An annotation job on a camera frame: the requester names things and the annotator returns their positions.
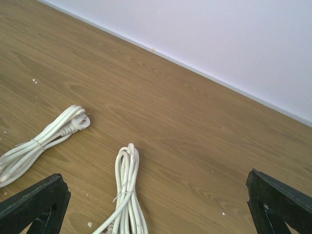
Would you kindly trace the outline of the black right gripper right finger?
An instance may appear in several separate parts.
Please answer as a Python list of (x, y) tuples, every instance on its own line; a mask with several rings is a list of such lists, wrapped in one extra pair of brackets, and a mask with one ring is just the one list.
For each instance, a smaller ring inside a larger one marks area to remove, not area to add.
[(259, 234), (300, 234), (312, 232), (312, 198), (287, 184), (252, 169), (247, 177), (254, 226)]

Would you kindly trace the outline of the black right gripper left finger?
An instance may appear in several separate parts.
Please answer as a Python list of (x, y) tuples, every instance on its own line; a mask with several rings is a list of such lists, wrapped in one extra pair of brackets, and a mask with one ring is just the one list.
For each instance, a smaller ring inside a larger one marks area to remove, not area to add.
[(71, 193), (61, 174), (52, 174), (0, 203), (0, 232), (59, 234)]

